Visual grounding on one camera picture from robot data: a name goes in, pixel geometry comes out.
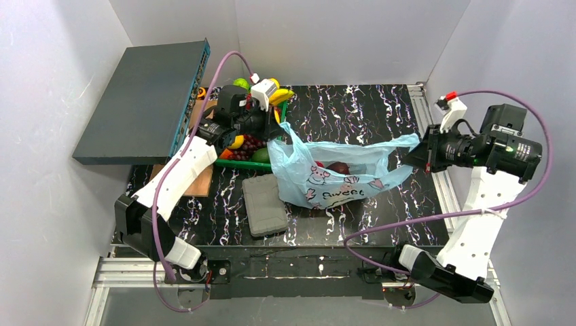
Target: green tray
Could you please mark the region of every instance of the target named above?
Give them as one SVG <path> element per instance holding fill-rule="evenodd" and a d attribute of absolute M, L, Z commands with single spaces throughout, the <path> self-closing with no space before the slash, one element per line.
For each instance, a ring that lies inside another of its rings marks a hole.
<path fill-rule="evenodd" d="M 280 117 L 280 121 L 284 121 L 286 118 L 286 108 L 288 108 L 288 101 L 284 101 L 280 103 L 278 106 L 282 109 L 282 116 Z M 250 162 L 250 161 L 233 161 L 233 160 L 221 160 L 218 159 L 214 163 L 217 166 L 224 166 L 226 168 L 251 168 L 252 170 L 261 170 L 261 171 L 268 171 L 272 172 L 272 165 L 268 163 L 257 163 L 257 162 Z"/>

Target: gray box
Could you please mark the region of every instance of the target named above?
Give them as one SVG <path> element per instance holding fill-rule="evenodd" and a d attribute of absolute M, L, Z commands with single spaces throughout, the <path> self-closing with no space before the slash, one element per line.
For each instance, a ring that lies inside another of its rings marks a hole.
<path fill-rule="evenodd" d="M 253 236 L 265 236 L 288 228 L 284 202 L 279 198 L 278 180 L 274 175 L 245 179 L 242 191 Z"/>

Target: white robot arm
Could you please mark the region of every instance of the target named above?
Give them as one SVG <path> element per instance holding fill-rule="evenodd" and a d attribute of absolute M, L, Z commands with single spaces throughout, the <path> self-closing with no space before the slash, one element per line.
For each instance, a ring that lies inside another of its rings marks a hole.
<path fill-rule="evenodd" d="M 266 90 L 276 86 L 269 79 L 263 79 L 259 84 L 254 86 L 251 98 L 244 88 L 224 86 L 217 105 L 202 114 L 196 135 L 188 135 L 183 140 L 184 145 L 176 155 L 145 187 L 131 197 L 121 195 L 116 200 L 116 228 L 123 243 L 154 261 L 160 260 L 152 232 L 151 208 L 160 179 L 164 177 L 156 200 L 162 252 L 166 261 L 188 270 L 193 277 L 203 276 L 206 271 L 200 271 L 205 262 L 202 252 L 175 236 L 168 220 L 186 189 L 234 142 L 237 134 L 252 134 L 267 141 L 283 133 L 274 119 L 273 110 L 262 110 L 261 104 L 263 101 L 268 106 L 270 92 Z M 210 112 L 214 113 L 212 120 L 206 118 Z"/>
<path fill-rule="evenodd" d="M 452 165 L 472 168 L 463 209 L 480 209 L 482 213 L 460 217 L 437 257 L 413 245 L 401 244 L 393 264 L 408 270 L 416 283 L 456 301 L 487 302 L 494 292 L 484 282 L 488 259 L 507 214 L 507 210 L 494 212 L 489 207 L 516 199 L 540 163 L 542 145 L 521 137 L 526 109 L 493 105 L 488 108 L 480 133 L 471 130 L 471 136 L 458 131 L 466 106 L 459 104 L 455 93 L 440 98 L 438 103 L 439 107 L 452 103 L 456 111 L 448 105 L 450 111 L 442 124 L 430 125 L 422 142 L 403 163 L 432 173 Z"/>

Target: black marble table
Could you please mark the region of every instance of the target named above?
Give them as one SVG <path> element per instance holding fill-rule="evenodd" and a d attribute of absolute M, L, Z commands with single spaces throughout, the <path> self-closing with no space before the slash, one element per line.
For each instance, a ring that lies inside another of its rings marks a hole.
<path fill-rule="evenodd" d="M 418 132 L 405 85 L 293 86 L 287 121 L 304 141 L 369 145 Z M 214 91 L 211 98 L 217 96 Z M 395 168 L 404 150 L 390 155 Z M 133 194 L 148 181 L 152 166 L 134 166 L 126 190 Z M 421 170 L 400 186 L 363 201 L 310 210 L 287 204 L 288 230 L 272 236 L 250 235 L 242 180 L 262 171 L 215 166 L 209 196 L 182 197 L 170 218 L 179 237 L 193 245 L 342 246 L 346 235 L 396 221 L 441 213 L 433 180 Z M 356 245 L 391 246 L 408 240 L 438 246 L 448 240 L 443 221 L 418 223 L 356 239 Z"/>

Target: plastic bag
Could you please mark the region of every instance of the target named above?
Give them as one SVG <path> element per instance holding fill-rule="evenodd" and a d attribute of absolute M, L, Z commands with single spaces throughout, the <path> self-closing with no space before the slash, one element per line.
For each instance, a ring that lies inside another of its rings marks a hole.
<path fill-rule="evenodd" d="M 290 123 L 283 122 L 280 126 L 290 134 L 292 145 L 273 140 L 268 143 L 268 153 L 282 201 L 310 209 L 327 209 L 385 192 L 412 173 L 412 167 L 404 165 L 388 171 L 388 156 L 396 147 L 412 150 L 418 144 L 416 134 L 368 146 L 328 141 L 303 143 Z M 315 161 L 326 166 L 332 162 L 347 163 L 352 174 L 341 175 L 321 168 Z"/>

